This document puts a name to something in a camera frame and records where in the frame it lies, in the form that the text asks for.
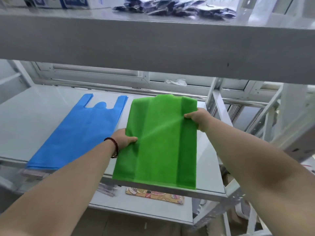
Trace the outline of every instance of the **green non-woven bag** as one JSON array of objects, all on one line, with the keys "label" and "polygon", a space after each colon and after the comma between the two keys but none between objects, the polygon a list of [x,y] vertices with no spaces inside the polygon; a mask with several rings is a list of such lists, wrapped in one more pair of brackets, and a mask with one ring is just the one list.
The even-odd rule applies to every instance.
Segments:
[{"label": "green non-woven bag", "polygon": [[134,99],[126,135],[138,141],[120,151],[113,179],[196,189],[197,126],[184,118],[196,110],[188,97]]}]

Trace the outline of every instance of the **blue non-woven bag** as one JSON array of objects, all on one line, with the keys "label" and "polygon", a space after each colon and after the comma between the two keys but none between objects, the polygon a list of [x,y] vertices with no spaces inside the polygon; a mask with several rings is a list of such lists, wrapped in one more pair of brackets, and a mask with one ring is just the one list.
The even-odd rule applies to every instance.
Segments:
[{"label": "blue non-woven bag", "polygon": [[110,137],[128,100],[119,96],[114,108],[105,102],[85,106],[93,94],[85,94],[26,164],[30,169],[57,170],[84,155]]}]

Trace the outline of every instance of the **finger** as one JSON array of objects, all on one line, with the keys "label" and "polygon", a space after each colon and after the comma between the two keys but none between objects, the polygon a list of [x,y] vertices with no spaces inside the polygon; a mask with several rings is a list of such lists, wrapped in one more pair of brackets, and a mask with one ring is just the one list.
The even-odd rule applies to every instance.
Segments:
[{"label": "finger", "polygon": [[129,142],[129,143],[134,143],[134,142],[136,142],[137,140],[138,140],[137,137],[128,137],[128,142]]},{"label": "finger", "polygon": [[186,114],[184,114],[184,117],[185,117],[185,118],[192,118],[192,116],[195,114],[195,112],[186,113]]}]

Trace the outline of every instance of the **left hand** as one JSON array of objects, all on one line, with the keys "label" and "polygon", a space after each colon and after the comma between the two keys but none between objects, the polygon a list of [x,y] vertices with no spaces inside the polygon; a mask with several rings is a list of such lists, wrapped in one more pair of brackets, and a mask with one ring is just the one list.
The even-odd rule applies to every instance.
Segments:
[{"label": "left hand", "polygon": [[126,136],[126,129],[121,128],[113,133],[112,138],[117,142],[119,150],[124,149],[130,143],[134,143],[138,140],[137,137]]}]

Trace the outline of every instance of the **white box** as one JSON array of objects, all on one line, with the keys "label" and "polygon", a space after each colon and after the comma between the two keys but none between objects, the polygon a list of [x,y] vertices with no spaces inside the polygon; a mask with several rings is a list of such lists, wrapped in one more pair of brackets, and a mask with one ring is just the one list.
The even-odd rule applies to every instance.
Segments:
[{"label": "white box", "polygon": [[39,8],[64,8],[63,0],[34,0],[35,6]]},{"label": "white box", "polygon": [[122,6],[124,0],[63,0],[67,8],[98,9]]},{"label": "white box", "polygon": [[6,7],[27,7],[24,0],[1,0]]}]

